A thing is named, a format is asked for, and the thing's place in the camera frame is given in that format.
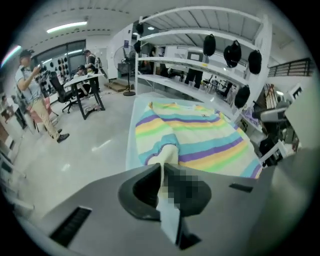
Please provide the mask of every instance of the fan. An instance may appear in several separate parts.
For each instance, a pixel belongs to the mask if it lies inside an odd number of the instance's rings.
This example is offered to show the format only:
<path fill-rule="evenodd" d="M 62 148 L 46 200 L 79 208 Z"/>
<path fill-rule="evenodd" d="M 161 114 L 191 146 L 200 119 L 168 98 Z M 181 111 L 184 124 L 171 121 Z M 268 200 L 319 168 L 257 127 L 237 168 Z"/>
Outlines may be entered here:
<path fill-rule="evenodd" d="M 130 73 L 135 69 L 136 51 L 129 45 L 128 47 L 120 47 L 114 54 L 114 65 L 121 74 L 127 74 L 128 89 L 123 93 L 124 96 L 136 95 L 134 91 L 130 91 Z"/>

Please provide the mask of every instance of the concrete floor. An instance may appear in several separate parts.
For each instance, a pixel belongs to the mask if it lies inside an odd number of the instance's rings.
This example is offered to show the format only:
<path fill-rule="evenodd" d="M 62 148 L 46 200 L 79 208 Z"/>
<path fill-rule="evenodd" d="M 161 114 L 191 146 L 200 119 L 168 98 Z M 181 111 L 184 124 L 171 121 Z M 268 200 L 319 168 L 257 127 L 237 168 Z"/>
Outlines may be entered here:
<path fill-rule="evenodd" d="M 135 96 L 101 92 L 105 111 L 93 112 L 83 120 L 79 107 L 62 113 L 59 102 L 52 110 L 59 114 L 57 129 L 70 133 L 58 144 L 43 130 L 26 131 L 14 165 L 27 174 L 18 180 L 19 196 L 35 209 L 27 214 L 37 222 L 52 208 L 92 181 L 125 171 L 125 157 L 131 111 Z"/>

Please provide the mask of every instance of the pink chair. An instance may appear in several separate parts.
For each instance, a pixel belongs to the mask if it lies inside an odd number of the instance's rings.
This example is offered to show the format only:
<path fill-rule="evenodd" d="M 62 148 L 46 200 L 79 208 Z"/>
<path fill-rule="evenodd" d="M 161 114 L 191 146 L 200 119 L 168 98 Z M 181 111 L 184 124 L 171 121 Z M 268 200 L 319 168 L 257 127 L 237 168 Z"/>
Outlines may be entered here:
<path fill-rule="evenodd" d="M 57 113 L 52 111 L 51 106 L 50 106 L 50 98 L 49 97 L 44 99 L 44 103 L 45 103 L 45 108 L 48 111 L 49 116 L 51 113 L 54 113 L 57 117 L 59 116 Z M 39 132 L 39 128 L 38 128 L 37 124 L 42 123 L 41 118 L 38 116 L 38 114 L 34 110 L 31 109 L 30 106 L 28 106 L 26 108 L 26 110 L 29 112 L 31 119 L 33 120 L 34 128 L 36 128 L 37 131 Z"/>

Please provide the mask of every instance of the rainbow striped fabric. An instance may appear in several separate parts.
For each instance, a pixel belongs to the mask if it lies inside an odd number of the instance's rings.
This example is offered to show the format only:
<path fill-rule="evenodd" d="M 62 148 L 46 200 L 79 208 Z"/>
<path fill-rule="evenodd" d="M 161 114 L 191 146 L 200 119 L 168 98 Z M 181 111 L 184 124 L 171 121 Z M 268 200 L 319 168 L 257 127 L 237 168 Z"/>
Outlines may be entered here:
<path fill-rule="evenodd" d="M 247 135 L 214 109 L 150 102 L 135 136 L 144 165 L 172 163 L 247 178 L 262 171 Z"/>

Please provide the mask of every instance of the black shoe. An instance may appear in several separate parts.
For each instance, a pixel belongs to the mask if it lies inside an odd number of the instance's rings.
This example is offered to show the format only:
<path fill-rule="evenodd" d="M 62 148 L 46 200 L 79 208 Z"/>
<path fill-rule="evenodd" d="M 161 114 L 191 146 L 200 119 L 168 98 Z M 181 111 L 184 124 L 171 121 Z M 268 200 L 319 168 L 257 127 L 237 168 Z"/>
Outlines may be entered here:
<path fill-rule="evenodd" d="M 66 138 L 69 137 L 69 133 L 66 133 L 66 134 L 60 134 L 59 138 L 56 140 L 56 142 L 60 143 L 60 142 L 63 142 Z"/>
<path fill-rule="evenodd" d="M 62 132 L 62 129 L 59 129 L 58 130 L 58 134 L 61 133 L 61 132 Z M 54 138 L 52 135 L 50 135 L 50 136 L 51 136 L 52 139 Z"/>

